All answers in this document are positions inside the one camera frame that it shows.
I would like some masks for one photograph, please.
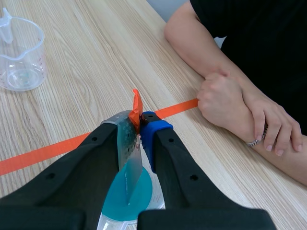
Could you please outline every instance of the wood grain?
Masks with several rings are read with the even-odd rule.
[[[154,111],[194,98],[202,81],[164,39],[165,23],[145,0],[0,0],[2,7],[42,27],[48,75],[30,92],[0,89],[0,160],[92,131],[131,109],[133,88]],[[278,229],[307,229],[304,186],[197,109],[166,120],[229,198],[266,209]],[[55,160],[1,176],[0,197]]]

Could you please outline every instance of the blue gripper pad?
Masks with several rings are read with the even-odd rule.
[[[154,163],[153,163],[154,162],[154,156],[153,156],[154,134],[157,131],[162,130],[162,129],[167,129],[167,128],[173,129],[173,126],[169,124],[167,121],[161,120],[154,112],[142,113],[142,119],[144,118],[147,121],[141,122],[140,135],[141,135],[141,140],[142,140],[142,146],[146,152],[151,169],[153,173],[155,173]]]

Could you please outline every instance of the orange tape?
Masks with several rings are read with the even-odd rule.
[[[186,110],[197,107],[198,100],[193,99],[187,102],[173,105],[168,108],[164,108],[156,111],[156,114],[161,119],[168,116],[172,116]],[[48,160],[52,157],[59,156],[61,154],[70,152],[77,148],[80,143],[89,135],[86,133],[68,140],[60,141],[58,143],[36,149],[34,151],[11,157],[6,160],[0,161],[0,176],[7,173],[11,173],[18,169],[30,166],[32,164],[39,163],[44,160]]]

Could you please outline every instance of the fist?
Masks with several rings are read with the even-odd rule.
[[[197,94],[198,107],[211,123],[229,130],[231,123],[239,119],[245,106],[239,84],[225,75],[207,75]]]

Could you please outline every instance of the forearm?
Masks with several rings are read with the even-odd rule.
[[[165,27],[165,37],[181,58],[204,78],[222,69],[243,89],[256,88],[220,50],[208,30],[198,21],[189,2],[170,18]]]
[[[254,140],[254,119],[247,107],[242,111],[240,119],[231,124],[227,129],[245,142]],[[273,152],[268,152],[263,142],[254,146],[254,150],[277,168],[293,177],[295,180],[307,185],[307,137],[303,136],[303,151],[296,152],[289,142],[288,149],[279,157]]]

